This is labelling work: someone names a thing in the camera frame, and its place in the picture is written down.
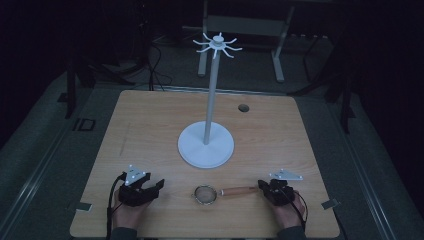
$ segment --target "wooden table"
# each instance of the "wooden table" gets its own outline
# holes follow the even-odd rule
[[[71,234],[106,236],[110,188],[133,164],[152,173],[144,187],[165,179],[160,197],[145,214],[140,237],[273,238],[279,229],[260,192],[219,197],[209,206],[198,204],[192,193],[202,184],[221,189],[268,182],[268,174],[281,168],[304,178],[289,185],[308,204],[306,235],[339,235],[333,211],[321,206],[327,191],[294,99],[217,94],[213,121],[231,132],[235,148],[227,163],[209,170],[187,164],[177,148],[184,128],[205,120],[206,104],[206,93],[123,91],[81,199],[92,203],[92,210],[75,214]],[[250,110],[239,111],[240,104]]]

